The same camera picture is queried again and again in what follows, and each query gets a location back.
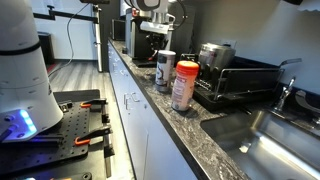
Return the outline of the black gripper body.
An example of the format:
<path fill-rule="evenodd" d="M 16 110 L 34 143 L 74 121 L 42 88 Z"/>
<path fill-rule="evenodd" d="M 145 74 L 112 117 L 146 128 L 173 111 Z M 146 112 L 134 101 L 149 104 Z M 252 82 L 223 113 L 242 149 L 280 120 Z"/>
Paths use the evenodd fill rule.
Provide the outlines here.
<path fill-rule="evenodd" d="M 148 32 L 146 35 L 146 40 L 149 44 L 166 45 L 169 40 L 165 34 Z"/>

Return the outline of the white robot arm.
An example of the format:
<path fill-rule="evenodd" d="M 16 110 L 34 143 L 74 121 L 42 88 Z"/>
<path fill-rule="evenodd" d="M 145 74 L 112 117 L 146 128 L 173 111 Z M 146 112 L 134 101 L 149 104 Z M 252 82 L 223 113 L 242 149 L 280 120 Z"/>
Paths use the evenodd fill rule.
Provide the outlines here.
<path fill-rule="evenodd" d="M 29 0 L 0 0 L 0 142 L 28 141 L 62 117 Z"/>

